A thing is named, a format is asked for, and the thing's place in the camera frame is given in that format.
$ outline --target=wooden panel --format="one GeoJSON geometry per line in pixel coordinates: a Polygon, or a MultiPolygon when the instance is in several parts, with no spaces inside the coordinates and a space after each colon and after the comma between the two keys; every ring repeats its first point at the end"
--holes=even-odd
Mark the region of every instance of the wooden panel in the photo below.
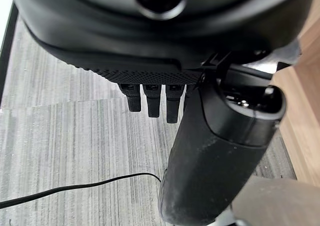
{"type": "Polygon", "coordinates": [[[288,101],[280,127],[299,181],[320,187],[320,0],[313,0],[300,34],[302,56],[274,76],[288,101]]]}
{"type": "Polygon", "coordinates": [[[309,17],[305,23],[303,30],[300,33],[300,36],[304,35],[310,27],[312,27],[315,22],[320,18],[320,0],[313,0],[309,17]]]}
{"type": "Polygon", "coordinates": [[[279,71],[273,83],[287,97],[280,130],[297,179],[320,187],[320,125],[293,67],[279,71]]]}

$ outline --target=gray carpet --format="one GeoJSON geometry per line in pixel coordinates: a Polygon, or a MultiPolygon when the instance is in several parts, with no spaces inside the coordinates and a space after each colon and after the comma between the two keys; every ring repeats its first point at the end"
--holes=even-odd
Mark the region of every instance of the gray carpet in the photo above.
{"type": "MultiPolygon", "coordinates": [[[[116,84],[48,55],[19,19],[0,112],[0,201],[130,173],[162,177],[179,125],[166,123],[164,95],[158,119],[145,97],[141,113],[126,101],[116,84]]],[[[295,178],[279,133],[255,174],[295,178]]],[[[159,187],[141,176],[59,193],[0,210],[0,226],[164,226],[159,187]]]]}

